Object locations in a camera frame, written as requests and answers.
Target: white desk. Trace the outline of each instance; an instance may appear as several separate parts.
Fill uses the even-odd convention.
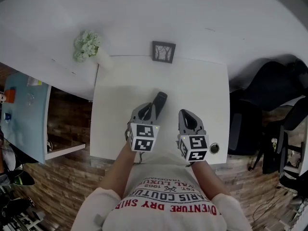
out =
[[[45,160],[74,152],[86,147],[81,144],[71,148],[47,151],[47,114],[51,86],[42,83],[40,86],[28,86],[29,76],[16,73],[7,77],[5,90],[14,88],[14,103],[4,102],[2,113],[11,114],[9,123],[1,120],[1,129],[7,141],[28,156],[45,163]]]
[[[305,118],[305,137],[304,137],[304,150],[302,152],[302,161],[299,167],[285,166],[283,169],[294,173],[299,176],[304,174],[308,170],[308,117]]]
[[[177,149],[178,116],[187,109],[199,116],[217,154],[206,154],[210,164],[227,160],[230,105],[227,67],[174,58],[172,64],[153,62],[149,56],[111,57],[114,67],[99,68],[92,106],[90,155],[115,160],[125,143],[131,112],[153,101],[159,91],[168,95],[159,118],[154,152],[143,163],[186,164]]]

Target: hand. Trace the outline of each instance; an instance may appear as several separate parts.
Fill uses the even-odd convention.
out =
[[[3,144],[4,144],[4,135],[2,130],[0,130],[0,147],[2,147]]]
[[[125,131],[125,133],[124,133],[124,135],[125,135],[125,140],[126,140],[126,141],[128,141],[127,133],[128,133],[129,130],[130,130],[130,121],[127,123],[127,129],[126,129],[126,131]]]
[[[132,151],[132,150],[131,150],[131,146],[130,146],[129,140],[126,141],[124,147],[125,147],[125,150],[128,150],[128,151],[130,151],[130,153],[135,154],[135,151]]]

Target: cable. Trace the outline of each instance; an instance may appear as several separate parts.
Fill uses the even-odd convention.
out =
[[[142,162],[142,154],[143,154],[144,152],[139,152],[139,163],[138,164],[141,164],[141,162]]]
[[[199,132],[200,130],[202,130],[202,128],[198,129],[198,130],[196,131],[196,134],[198,134],[198,132]]]
[[[191,167],[195,162],[191,162],[190,164],[186,165],[185,167]]]
[[[284,187],[282,187],[282,186],[278,186],[278,187],[276,187],[277,189],[280,189],[280,188],[282,188],[282,189],[285,189],[286,191],[288,191],[288,192],[291,192],[291,193],[293,193],[293,194],[297,194],[297,193],[295,193],[295,192],[293,192],[293,191],[290,191],[290,190],[288,190],[288,189],[286,189],[286,188],[284,188]]]
[[[265,212],[264,212],[257,220],[255,220],[254,215],[255,215],[256,211],[257,211],[261,206],[264,206],[264,205],[269,204],[269,203],[274,199],[274,197],[275,197],[275,195],[276,195],[276,192],[277,192],[277,188],[275,187],[275,193],[274,193],[273,197],[272,197],[269,201],[267,201],[266,203],[261,204],[261,205],[254,211],[254,213],[252,214],[252,219],[254,220],[254,222],[253,222],[252,225],[251,225],[252,227],[254,226],[255,222],[258,221],[259,218],[260,218],[261,216],[263,216],[264,213],[265,213]]]
[[[258,221],[258,220],[259,220],[270,208],[272,208],[272,207],[274,206],[274,204],[278,202],[278,200],[281,199],[281,197],[280,197],[279,199],[277,199],[271,206],[268,207],[267,210],[265,210],[265,211],[263,212],[263,214],[262,214],[261,216],[259,216],[259,217],[255,220],[254,215],[255,215],[256,211],[257,211],[261,206],[269,204],[269,203],[274,199],[274,197],[275,197],[275,195],[276,195],[276,192],[277,192],[277,189],[280,189],[280,188],[283,188],[283,187],[281,187],[281,186],[276,186],[276,187],[275,187],[275,193],[274,193],[273,197],[272,197],[269,201],[267,201],[266,203],[261,204],[261,205],[254,211],[254,213],[252,214],[252,219],[254,220],[254,222],[253,222],[252,225],[251,225],[252,228],[254,227],[255,222]]]

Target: office chair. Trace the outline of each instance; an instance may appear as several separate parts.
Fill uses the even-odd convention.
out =
[[[262,139],[262,110],[274,110],[307,88],[308,69],[301,60],[264,64],[247,89],[230,93],[228,154],[254,155]]]
[[[265,128],[262,143],[253,167],[248,170],[255,169],[262,154],[263,174],[273,173],[275,171],[283,172],[284,166],[287,164],[288,149],[302,152],[302,148],[291,146],[288,144],[288,134],[286,131],[294,130],[308,116],[308,97],[302,98],[296,102],[287,116],[280,121],[268,123]],[[272,139],[277,139],[276,149],[273,147]]]
[[[287,178],[285,175],[279,180],[280,184],[297,191],[298,196],[308,198],[308,171],[295,180]]]

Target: picture frame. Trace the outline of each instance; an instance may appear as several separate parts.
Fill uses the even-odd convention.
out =
[[[169,63],[173,61],[176,44],[153,41],[152,60],[157,62]]]

